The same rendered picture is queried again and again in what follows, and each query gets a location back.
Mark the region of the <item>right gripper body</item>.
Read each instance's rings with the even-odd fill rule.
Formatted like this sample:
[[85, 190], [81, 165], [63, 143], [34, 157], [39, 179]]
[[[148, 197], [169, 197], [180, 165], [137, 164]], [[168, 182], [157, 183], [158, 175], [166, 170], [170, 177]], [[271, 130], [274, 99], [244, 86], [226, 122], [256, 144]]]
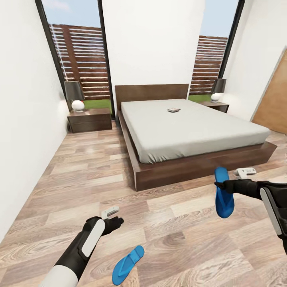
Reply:
[[250, 182], [252, 182], [251, 179], [226, 180], [225, 188], [228, 193], [240, 193], [250, 197], [250, 195], [247, 192], [247, 186]]

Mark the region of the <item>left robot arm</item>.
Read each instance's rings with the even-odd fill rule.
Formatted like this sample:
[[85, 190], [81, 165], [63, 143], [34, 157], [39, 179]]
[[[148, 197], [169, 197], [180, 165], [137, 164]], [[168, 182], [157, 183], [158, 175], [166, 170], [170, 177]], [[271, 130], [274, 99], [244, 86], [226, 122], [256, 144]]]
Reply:
[[101, 212], [101, 217], [89, 218], [58, 262], [38, 287], [77, 287], [78, 282], [101, 236], [121, 227], [124, 219], [109, 216], [120, 211], [118, 206]]

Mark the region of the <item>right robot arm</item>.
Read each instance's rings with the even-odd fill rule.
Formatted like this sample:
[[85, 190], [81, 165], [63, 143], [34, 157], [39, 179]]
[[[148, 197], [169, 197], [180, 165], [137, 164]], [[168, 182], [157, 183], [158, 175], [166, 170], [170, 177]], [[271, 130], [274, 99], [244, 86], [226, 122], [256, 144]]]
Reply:
[[262, 200], [271, 219], [277, 236], [283, 240], [287, 254], [287, 182], [283, 181], [252, 181], [247, 176], [256, 174], [252, 167], [234, 171], [235, 180], [214, 182], [228, 193], [240, 193], [248, 197]]

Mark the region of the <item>sandal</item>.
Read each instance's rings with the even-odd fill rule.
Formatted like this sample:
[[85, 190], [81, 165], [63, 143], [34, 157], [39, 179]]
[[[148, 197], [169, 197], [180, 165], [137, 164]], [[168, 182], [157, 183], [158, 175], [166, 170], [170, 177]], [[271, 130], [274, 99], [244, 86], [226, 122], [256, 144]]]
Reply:
[[126, 257], [120, 260], [115, 266], [112, 274], [113, 283], [119, 286], [127, 278], [128, 274], [136, 264], [144, 256], [144, 249], [141, 245], [137, 246]]
[[[225, 167], [217, 167], [214, 170], [216, 182], [229, 180], [228, 170]], [[226, 189], [216, 187], [215, 206], [216, 212], [221, 218], [228, 218], [234, 211], [234, 193], [228, 193]]]

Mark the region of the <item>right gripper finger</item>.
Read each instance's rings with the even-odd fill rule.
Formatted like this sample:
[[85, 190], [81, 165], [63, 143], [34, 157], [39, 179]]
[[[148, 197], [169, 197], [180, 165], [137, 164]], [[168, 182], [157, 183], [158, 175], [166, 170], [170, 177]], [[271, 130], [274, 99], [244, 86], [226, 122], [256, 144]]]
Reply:
[[225, 181], [222, 183], [222, 182], [214, 182], [214, 184], [216, 185], [216, 186], [218, 186], [219, 188], [221, 188], [221, 189], [225, 189]]

